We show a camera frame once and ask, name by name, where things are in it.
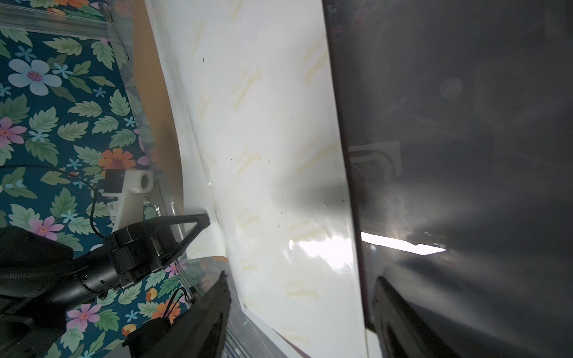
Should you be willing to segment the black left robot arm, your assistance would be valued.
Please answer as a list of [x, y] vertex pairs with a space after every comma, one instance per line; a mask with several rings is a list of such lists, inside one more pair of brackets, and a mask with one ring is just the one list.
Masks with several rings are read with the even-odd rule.
[[1, 356], [43, 356], [64, 335], [67, 311], [166, 269], [209, 225], [206, 213], [137, 222], [81, 257], [23, 228], [3, 228]]

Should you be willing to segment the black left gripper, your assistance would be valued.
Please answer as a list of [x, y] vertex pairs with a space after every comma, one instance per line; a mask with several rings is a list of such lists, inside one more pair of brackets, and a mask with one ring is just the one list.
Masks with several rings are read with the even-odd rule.
[[[191, 225], [180, 241], [172, 226]], [[210, 226], [207, 213], [164, 216], [128, 225], [104, 239], [118, 286], [133, 286], [176, 261], [187, 247]]]

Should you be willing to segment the clear acrylic sheet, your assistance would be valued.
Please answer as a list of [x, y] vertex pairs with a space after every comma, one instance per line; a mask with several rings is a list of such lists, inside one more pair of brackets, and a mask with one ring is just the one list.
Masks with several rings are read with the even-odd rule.
[[375, 346], [384, 277], [456, 357], [570, 357], [572, 3], [323, 8]]

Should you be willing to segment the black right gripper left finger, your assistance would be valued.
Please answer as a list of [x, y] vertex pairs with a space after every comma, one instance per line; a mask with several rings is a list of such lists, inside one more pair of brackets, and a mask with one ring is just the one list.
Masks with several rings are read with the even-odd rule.
[[122, 345], [132, 357], [221, 357], [230, 309], [228, 276], [221, 272], [196, 305], [174, 322], [167, 317], [146, 322]]

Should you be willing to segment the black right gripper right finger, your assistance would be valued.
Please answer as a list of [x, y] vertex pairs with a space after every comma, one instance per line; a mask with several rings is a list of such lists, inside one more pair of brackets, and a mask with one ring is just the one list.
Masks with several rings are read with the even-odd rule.
[[457, 356], [384, 277], [376, 280], [372, 305], [384, 357]]

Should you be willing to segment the red printed photo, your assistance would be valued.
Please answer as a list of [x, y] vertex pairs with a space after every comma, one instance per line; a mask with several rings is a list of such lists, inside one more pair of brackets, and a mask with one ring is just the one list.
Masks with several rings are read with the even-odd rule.
[[367, 357], [320, 1], [148, 1], [184, 171], [239, 305], [288, 357]]

